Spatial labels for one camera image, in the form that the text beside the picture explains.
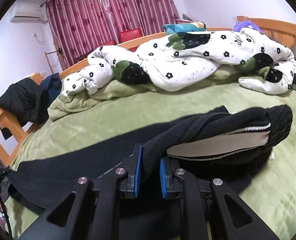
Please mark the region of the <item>black pants white stripe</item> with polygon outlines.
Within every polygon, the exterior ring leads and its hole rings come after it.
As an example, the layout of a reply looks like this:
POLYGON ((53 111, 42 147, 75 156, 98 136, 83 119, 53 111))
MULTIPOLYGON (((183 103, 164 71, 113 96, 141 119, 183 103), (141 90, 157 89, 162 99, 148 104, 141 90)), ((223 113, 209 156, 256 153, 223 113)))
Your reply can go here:
POLYGON ((81 150, 25 161, 8 174, 8 194, 42 213, 78 178, 95 179, 142 146, 140 189, 160 195, 159 165, 163 157, 196 177, 221 178, 243 191, 266 164, 274 146, 286 139, 293 122, 289 106, 253 107, 231 114, 221 106, 171 122, 118 135, 81 150))

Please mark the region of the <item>green fleece bed blanket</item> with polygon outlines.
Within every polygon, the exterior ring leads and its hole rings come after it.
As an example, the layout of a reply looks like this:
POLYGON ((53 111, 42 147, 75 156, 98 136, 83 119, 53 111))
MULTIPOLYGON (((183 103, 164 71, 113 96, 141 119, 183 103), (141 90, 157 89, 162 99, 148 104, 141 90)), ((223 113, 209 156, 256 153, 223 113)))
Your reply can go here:
POLYGON ((175 93, 153 86, 129 88, 110 83, 103 92, 111 100, 79 113, 48 121, 22 143, 11 167, 96 144, 117 135, 182 116, 205 113, 225 106, 230 112, 250 107, 288 105, 293 124, 286 140, 274 147, 274 159, 242 192, 242 199, 267 223, 280 239, 296 233, 296 93, 271 96, 231 82, 220 85, 204 80, 175 93))

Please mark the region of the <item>black jacket on footboard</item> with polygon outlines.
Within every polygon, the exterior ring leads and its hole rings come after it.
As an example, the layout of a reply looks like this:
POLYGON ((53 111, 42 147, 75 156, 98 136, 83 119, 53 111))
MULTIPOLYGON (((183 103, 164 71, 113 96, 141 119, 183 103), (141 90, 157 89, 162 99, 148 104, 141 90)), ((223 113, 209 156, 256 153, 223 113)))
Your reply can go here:
POLYGON ((49 94, 27 77, 8 87, 0 96, 0 107, 14 115, 21 127, 28 122, 41 125, 49 118, 49 94))

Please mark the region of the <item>navy blue garment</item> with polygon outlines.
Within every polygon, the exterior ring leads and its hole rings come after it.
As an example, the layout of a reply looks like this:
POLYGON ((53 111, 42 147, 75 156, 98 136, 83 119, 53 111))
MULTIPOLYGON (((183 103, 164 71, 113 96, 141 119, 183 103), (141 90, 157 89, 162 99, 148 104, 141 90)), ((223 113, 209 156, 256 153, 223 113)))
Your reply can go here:
POLYGON ((61 93, 62 82, 59 77, 59 73, 52 74, 45 79, 43 79, 40 85, 47 91, 48 93, 48 106, 58 97, 61 93))

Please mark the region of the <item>wooden clothes rack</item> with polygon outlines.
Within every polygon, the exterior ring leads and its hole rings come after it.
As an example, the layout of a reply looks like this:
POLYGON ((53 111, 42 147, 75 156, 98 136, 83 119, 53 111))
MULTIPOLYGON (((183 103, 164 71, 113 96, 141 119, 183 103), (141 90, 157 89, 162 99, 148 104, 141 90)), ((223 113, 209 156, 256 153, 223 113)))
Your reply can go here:
POLYGON ((64 53, 62 48, 59 47, 55 51, 50 52, 45 51, 44 55, 51 74, 54 74, 56 69, 59 72, 63 71, 64 53))

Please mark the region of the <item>white floral quilt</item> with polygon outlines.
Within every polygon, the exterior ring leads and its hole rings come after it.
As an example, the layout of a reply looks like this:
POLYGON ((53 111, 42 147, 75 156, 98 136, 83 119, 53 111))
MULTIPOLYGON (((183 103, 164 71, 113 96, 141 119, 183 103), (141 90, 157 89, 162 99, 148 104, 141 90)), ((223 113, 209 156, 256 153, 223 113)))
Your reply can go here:
POLYGON ((257 30, 179 32, 141 44, 131 52, 101 46, 88 65, 63 81, 62 93, 95 94, 111 80, 128 85, 152 83, 176 92, 200 82, 220 67, 234 68, 238 83, 257 92, 280 95, 296 91, 296 57, 284 45, 257 30))

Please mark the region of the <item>red chair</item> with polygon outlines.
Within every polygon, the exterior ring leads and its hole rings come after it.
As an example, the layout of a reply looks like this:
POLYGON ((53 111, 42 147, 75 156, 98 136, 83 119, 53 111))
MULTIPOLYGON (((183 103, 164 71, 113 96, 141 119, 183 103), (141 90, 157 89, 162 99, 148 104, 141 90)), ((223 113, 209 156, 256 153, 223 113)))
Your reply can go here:
POLYGON ((130 40, 134 40, 136 38, 142 37, 141 31, 139 28, 131 29, 127 31, 122 31, 119 33, 120 43, 124 43, 130 40))

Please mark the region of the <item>purple plush item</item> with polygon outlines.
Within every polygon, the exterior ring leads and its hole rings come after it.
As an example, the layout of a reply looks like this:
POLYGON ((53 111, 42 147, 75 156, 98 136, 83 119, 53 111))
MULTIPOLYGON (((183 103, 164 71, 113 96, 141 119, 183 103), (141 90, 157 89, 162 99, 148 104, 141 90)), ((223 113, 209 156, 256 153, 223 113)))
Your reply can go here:
POLYGON ((253 22, 251 22, 250 20, 245 20, 245 21, 241 21, 241 22, 237 22, 233 28, 232 28, 232 32, 236 32, 239 33, 241 31, 241 29, 243 28, 249 28, 249 29, 253 29, 256 30, 260 33, 262 33, 262 30, 253 22))

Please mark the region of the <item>red striped curtain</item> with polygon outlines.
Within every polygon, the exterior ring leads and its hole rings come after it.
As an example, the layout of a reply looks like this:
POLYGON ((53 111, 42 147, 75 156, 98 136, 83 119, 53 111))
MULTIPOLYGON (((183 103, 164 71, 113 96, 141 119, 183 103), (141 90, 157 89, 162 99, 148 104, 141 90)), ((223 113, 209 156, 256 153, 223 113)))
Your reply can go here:
POLYGON ((45 6, 64 69, 103 43, 119 44, 123 31, 160 33, 163 25, 179 18, 173 0, 47 0, 45 6))

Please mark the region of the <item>teal patterned pillow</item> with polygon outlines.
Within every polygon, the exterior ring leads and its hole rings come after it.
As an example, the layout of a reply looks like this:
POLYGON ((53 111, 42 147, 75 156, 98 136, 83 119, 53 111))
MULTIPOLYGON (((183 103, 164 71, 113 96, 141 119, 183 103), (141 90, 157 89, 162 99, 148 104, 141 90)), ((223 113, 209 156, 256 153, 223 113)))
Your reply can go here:
POLYGON ((207 31, 203 22, 164 24, 164 31, 168 34, 207 31))

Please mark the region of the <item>white air conditioner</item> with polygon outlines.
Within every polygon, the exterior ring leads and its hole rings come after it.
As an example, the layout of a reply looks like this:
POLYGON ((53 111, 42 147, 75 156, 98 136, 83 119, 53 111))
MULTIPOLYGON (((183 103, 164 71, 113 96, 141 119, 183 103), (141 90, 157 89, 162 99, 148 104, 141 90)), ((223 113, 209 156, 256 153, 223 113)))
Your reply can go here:
POLYGON ((10 22, 39 22, 41 24, 46 24, 48 23, 48 20, 44 16, 42 8, 39 5, 31 3, 17 3, 10 10, 10 22))

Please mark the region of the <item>wooden bed frame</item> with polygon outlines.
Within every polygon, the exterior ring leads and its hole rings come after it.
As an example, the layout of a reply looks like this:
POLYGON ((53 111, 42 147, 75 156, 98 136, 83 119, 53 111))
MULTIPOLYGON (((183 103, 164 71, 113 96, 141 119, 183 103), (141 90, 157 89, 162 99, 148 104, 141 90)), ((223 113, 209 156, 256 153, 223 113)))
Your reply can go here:
MULTIPOLYGON (((281 44, 287 46, 288 48, 296 48, 296 24, 265 18, 250 18, 247 16, 236 16, 237 23, 247 20, 251 21, 253 24, 256 24, 262 30, 262 33, 267 35, 269 38, 272 38, 275 41, 279 41, 281 44)), ((207 29, 209 31, 219 31, 230 30, 231 28, 208 27, 207 29)), ((157 34, 138 37, 136 39, 121 43, 118 46, 126 49, 132 49, 134 47, 138 47, 139 45, 153 38, 160 38, 165 35, 165 32, 161 32, 157 34)), ((77 70, 80 70, 81 68, 86 66, 86 61, 86 59, 79 61, 78 63, 64 70, 62 73, 59 74, 59 76, 61 78, 64 78, 67 75, 72 74, 77 70)), ((34 80, 34 82, 38 85, 41 83, 43 79, 40 73, 34 73, 29 77, 32 80, 34 80)), ((12 133, 17 142, 16 146, 14 147, 14 150, 10 154, 0 143, 0 161, 4 166, 9 166, 13 162, 13 160, 16 158, 18 154, 22 142, 30 135, 30 133, 32 133, 32 131, 34 131, 36 127, 36 124, 32 124, 30 128, 27 129, 27 131, 25 131, 17 121, 16 116, 12 115, 12 113, 9 113, 8 111, 0 107, 0 134, 2 134, 2 129, 9 129, 9 131, 12 133)))

